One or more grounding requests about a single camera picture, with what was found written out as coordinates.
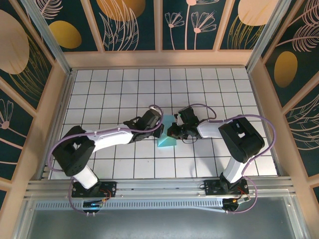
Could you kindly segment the small right controller board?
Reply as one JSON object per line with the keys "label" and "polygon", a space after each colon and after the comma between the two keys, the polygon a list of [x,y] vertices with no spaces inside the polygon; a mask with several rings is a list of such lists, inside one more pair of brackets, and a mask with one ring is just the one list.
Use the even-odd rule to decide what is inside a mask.
{"label": "small right controller board", "polygon": [[240,199],[237,199],[237,198],[228,198],[228,199],[223,199],[222,200],[222,204],[223,204],[223,207],[238,207],[239,204],[242,204],[244,202],[248,202],[250,201],[249,198],[240,198]]}

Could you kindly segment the aluminium frame post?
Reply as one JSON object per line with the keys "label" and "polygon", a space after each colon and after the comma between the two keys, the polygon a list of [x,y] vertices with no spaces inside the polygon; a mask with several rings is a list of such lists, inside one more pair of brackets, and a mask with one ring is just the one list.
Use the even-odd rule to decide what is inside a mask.
{"label": "aluminium frame post", "polygon": [[261,54],[265,50],[267,44],[270,42],[272,36],[275,34],[275,31],[277,30],[278,26],[280,25],[280,22],[284,18],[284,15],[288,12],[291,2],[292,0],[279,0],[276,4],[246,64],[245,68],[248,74],[253,70],[257,61],[261,57]]}
{"label": "aluminium frame post", "polygon": [[54,20],[63,9],[62,0],[20,0],[20,2],[63,71],[70,75],[71,68],[47,23],[47,20]]}

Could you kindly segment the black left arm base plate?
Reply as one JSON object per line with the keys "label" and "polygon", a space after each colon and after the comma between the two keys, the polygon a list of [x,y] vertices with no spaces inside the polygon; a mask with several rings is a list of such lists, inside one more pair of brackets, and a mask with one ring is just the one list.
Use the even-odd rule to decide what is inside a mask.
{"label": "black left arm base plate", "polygon": [[73,183],[72,198],[111,198],[115,197],[117,182],[98,181],[90,189],[85,189],[79,182]]}

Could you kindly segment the aluminium side rail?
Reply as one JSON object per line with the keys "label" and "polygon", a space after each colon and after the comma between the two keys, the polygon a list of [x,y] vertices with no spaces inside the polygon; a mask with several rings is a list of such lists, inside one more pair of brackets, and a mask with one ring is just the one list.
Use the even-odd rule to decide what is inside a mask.
{"label": "aluminium side rail", "polygon": [[60,93],[57,98],[57,102],[55,103],[55,108],[53,112],[53,117],[50,123],[48,135],[46,137],[44,152],[42,155],[42,159],[39,163],[37,171],[34,175],[34,179],[41,180],[43,171],[47,164],[47,158],[49,156],[49,152],[52,146],[59,140],[59,135],[61,133],[61,125],[63,123],[63,119],[66,112],[66,104],[69,100],[72,84],[74,83],[74,70],[71,69],[71,72],[65,77]]}

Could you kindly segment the small controller board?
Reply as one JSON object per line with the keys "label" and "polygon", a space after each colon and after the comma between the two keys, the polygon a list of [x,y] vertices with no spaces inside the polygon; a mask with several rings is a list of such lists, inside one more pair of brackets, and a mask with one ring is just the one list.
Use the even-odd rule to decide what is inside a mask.
{"label": "small controller board", "polygon": [[244,202],[248,202],[250,201],[249,198],[240,198],[240,199],[237,199],[237,198],[228,198],[228,199],[223,199],[222,200],[222,204],[223,204],[223,207],[238,207],[239,204],[242,204]]}
{"label": "small controller board", "polygon": [[103,200],[84,201],[83,208],[100,208],[104,205]]}

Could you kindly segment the small left controller board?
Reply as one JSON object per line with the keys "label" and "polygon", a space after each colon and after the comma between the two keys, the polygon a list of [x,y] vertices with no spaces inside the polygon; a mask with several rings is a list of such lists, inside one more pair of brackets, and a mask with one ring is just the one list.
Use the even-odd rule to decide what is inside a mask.
{"label": "small left controller board", "polygon": [[103,200],[84,201],[83,208],[100,208],[104,205]]}

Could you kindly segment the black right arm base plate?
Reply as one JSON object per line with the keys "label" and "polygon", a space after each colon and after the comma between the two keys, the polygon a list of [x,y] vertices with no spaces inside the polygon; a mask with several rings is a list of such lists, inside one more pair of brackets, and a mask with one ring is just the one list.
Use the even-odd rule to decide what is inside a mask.
{"label": "black right arm base plate", "polygon": [[204,180],[204,190],[206,196],[240,195],[241,192],[249,194],[248,183],[245,179],[240,179],[235,183],[222,180]]}

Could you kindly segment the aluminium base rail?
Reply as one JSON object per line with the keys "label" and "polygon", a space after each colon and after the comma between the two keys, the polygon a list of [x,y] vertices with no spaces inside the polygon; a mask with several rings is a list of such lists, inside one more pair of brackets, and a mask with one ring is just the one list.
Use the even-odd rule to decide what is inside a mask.
{"label": "aluminium base rail", "polygon": [[[172,179],[118,179],[116,199],[181,199],[204,198],[200,189],[204,178]],[[295,196],[290,177],[252,177],[248,183],[250,196],[281,197]],[[24,200],[63,200],[68,196],[70,180],[29,181]]]}

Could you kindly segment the grey metal tray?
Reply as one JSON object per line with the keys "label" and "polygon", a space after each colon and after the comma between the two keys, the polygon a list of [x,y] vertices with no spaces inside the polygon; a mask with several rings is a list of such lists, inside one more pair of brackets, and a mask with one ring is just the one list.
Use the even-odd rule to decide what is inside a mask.
{"label": "grey metal tray", "polygon": [[260,197],[241,214],[201,209],[114,209],[87,217],[65,200],[23,204],[14,239],[312,239],[295,200]]}

